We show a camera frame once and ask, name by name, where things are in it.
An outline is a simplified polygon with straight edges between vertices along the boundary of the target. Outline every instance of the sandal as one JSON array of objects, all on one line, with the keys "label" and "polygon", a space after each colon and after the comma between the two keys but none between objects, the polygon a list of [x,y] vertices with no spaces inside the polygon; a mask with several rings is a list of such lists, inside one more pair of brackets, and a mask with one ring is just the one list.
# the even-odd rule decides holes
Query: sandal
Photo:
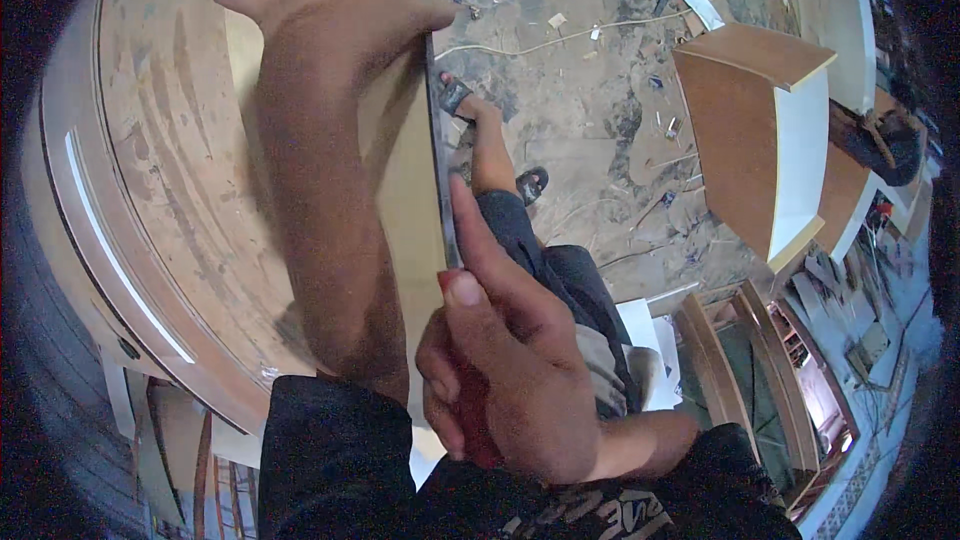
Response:
[{"label": "sandal", "polygon": [[451,116],[457,117],[457,109],[460,108],[460,103],[473,93],[474,91],[460,81],[460,78],[454,77],[439,93],[439,108]]},{"label": "sandal", "polygon": [[516,191],[523,198],[523,206],[529,207],[534,204],[544,193],[547,182],[550,177],[546,174],[546,169],[537,166],[528,169],[516,177]]}]

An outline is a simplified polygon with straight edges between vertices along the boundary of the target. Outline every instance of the person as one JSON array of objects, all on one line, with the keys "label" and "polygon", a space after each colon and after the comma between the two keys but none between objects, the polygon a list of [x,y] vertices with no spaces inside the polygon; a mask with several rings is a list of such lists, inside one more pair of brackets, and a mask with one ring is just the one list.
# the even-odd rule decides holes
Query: person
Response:
[{"label": "person", "polygon": [[[424,412],[448,450],[417,492],[402,314],[357,108],[455,6],[215,1],[264,34],[260,139],[318,361],[316,378],[273,385],[260,537],[800,537],[742,427],[701,433],[679,412],[631,406],[625,331],[589,253],[536,239],[518,186],[539,191],[546,177],[518,184],[498,109],[448,74],[447,107],[476,123],[477,140],[471,188],[451,179],[464,269],[440,276],[444,306],[416,353]],[[614,357],[607,380],[622,402],[599,400],[583,336]]]}]

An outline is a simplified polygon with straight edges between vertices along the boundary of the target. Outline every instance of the workshop floor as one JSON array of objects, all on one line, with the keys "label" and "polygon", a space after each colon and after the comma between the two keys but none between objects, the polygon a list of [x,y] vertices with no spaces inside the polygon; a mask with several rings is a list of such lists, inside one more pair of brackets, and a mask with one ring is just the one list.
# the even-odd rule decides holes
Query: workshop floor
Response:
[{"label": "workshop floor", "polygon": [[[594,25],[651,18],[657,2],[496,1],[464,0],[480,5],[478,18],[464,9],[448,30],[435,34],[436,54],[462,45],[519,52]],[[728,22],[797,30],[791,0],[714,5]],[[671,0],[664,15],[686,8]],[[548,20],[558,13],[566,21],[555,28]],[[531,209],[536,234],[548,245],[585,246],[616,302],[691,283],[702,292],[763,275],[753,252],[707,210],[670,54],[690,37],[685,18],[677,16],[607,28],[596,40],[582,34],[522,56],[472,48],[439,61],[503,110],[516,172],[536,165],[549,172],[550,186]],[[675,118],[679,132],[668,139]],[[452,126],[450,138],[461,140],[460,154],[469,159],[470,130],[459,120]],[[669,208],[650,209],[667,192],[677,195]],[[669,301],[652,306],[654,316],[672,310]]]}]

